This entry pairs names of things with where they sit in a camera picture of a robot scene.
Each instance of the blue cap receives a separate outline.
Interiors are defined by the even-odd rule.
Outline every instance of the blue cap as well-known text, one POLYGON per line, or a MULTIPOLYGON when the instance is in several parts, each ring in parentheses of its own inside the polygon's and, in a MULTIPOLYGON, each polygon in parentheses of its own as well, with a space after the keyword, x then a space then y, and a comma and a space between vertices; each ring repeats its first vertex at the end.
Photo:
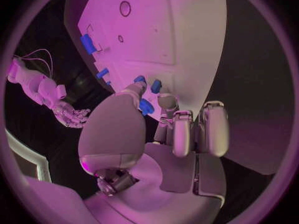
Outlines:
POLYGON ((106 75, 107 73, 109 73, 109 70, 107 68, 105 68, 104 70, 100 71, 97 74, 98 79, 102 78, 104 75, 106 75))
POLYGON ((160 92, 160 89, 162 87, 160 80, 155 80, 150 88, 151 92, 154 94, 158 94, 160 92))
POLYGON ((97 49, 93 45, 92 40, 91 40, 91 38, 89 37, 88 34, 85 34, 85 35, 81 36, 80 40, 81 40, 83 46, 85 47, 85 50, 87 51, 87 53, 89 55, 92 54, 93 52, 97 51, 97 49))
POLYGON ((135 79, 134 79, 134 83, 136 82, 139 82, 139 81, 143 81, 146 83, 146 79, 144 76, 137 76, 135 79))
POLYGON ((146 116, 148 113, 154 112, 154 107, 145 99, 140 100, 139 108, 141 109, 143 116, 146 116))

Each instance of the robotic arm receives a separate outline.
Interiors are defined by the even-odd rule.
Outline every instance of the robotic arm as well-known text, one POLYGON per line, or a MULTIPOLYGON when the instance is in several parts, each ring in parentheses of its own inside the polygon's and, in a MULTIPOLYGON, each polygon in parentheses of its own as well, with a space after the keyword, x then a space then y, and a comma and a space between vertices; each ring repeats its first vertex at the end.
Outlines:
POLYGON ((82 128, 87 120, 87 110, 75 110, 70 104, 62 101, 66 97, 64 85, 56 83, 39 71, 29 70, 20 58, 13 58, 10 65, 8 81, 19 83, 24 93, 39 105, 51 109, 57 120, 66 127, 82 128))

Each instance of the wire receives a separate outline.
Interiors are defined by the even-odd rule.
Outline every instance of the wire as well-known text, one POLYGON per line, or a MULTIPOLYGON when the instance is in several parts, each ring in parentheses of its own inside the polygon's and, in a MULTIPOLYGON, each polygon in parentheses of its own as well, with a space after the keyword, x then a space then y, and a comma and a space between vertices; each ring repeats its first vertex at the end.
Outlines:
POLYGON ((24 59, 24 57, 28 57, 28 56, 30 56, 30 55, 32 55, 32 54, 38 52, 38 51, 45 51, 45 52, 48 53, 48 55, 49 55, 49 57, 50 57, 50 60, 51 60, 51 70, 50 70, 50 68, 49 68, 48 63, 46 63, 46 64, 48 65, 48 68, 49 68, 49 71, 50 71, 50 78, 52 78, 52 76, 53 76, 53 60, 52 60, 51 53, 50 53, 47 49, 44 49, 44 48, 37 49, 37 50, 35 50, 35 51, 30 52, 30 53, 27 54, 27 55, 22 56, 21 59, 24 59))
POLYGON ((39 60, 39 61, 43 61, 47 65, 47 67, 48 67, 48 70, 49 70, 49 73, 50 73, 50 77, 52 77, 51 76, 50 66, 49 66, 49 64, 44 59, 41 59, 41 58, 22 58, 22 60, 39 60))

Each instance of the humanoid robot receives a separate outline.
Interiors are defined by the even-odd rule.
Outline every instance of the humanoid robot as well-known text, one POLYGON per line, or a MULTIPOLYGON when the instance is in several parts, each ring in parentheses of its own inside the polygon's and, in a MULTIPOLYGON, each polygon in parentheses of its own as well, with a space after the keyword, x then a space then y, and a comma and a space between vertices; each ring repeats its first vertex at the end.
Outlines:
POLYGON ((192 111, 180 111, 177 98, 162 86, 161 118, 154 142, 146 143, 144 115, 152 109, 142 99, 147 89, 143 76, 106 98, 88 118, 90 110, 76 111, 61 100, 64 85, 27 69, 20 58, 13 58, 7 77, 53 110, 63 125, 83 128, 80 163, 97 177, 100 198, 118 213, 134 223, 213 222, 226 195, 219 157, 228 149, 229 130, 221 102, 205 103, 193 121, 192 111), (203 213, 207 208, 209 215, 203 213))

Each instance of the circular hole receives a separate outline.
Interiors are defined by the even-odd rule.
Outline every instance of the circular hole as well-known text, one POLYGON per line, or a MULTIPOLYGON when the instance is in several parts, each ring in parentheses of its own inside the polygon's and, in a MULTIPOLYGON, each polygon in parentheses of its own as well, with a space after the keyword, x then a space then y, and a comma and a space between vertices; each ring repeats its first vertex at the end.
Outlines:
POLYGON ((124 17, 129 16, 129 14, 131 12, 131 6, 127 1, 121 2, 120 12, 121 12, 121 15, 124 17))
POLYGON ((122 36, 118 36, 118 40, 120 41, 120 42, 124 42, 124 39, 123 39, 123 37, 122 36))

